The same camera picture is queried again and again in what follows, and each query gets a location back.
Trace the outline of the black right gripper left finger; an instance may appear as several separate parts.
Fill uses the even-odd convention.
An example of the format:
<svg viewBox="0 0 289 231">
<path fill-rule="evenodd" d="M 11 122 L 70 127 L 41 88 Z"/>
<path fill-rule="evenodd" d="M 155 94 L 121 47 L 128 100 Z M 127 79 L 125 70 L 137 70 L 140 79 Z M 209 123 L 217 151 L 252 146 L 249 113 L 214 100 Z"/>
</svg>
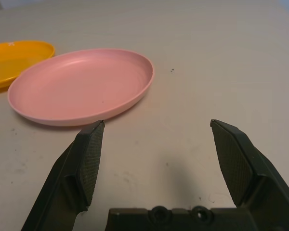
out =
<svg viewBox="0 0 289 231">
<path fill-rule="evenodd" d="M 104 128 L 102 120 L 84 127 L 59 156 L 22 230 L 73 230 L 77 215 L 92 203 Z"/>
</svg>

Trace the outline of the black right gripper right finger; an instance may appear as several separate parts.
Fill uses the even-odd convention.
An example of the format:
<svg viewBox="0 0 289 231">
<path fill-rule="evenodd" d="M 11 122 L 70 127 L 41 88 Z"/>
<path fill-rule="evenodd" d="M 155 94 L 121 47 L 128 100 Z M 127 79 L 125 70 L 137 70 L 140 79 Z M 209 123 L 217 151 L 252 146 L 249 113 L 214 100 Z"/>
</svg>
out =
<svg viewBox="0 0 289 231">
<path fill-rule="evenodd" d="M 212 120 L 219 166 L 236 207 L 247 210 L 260 231 L 289 231 L 289 186 L 237 127 Z"/>
</svg>

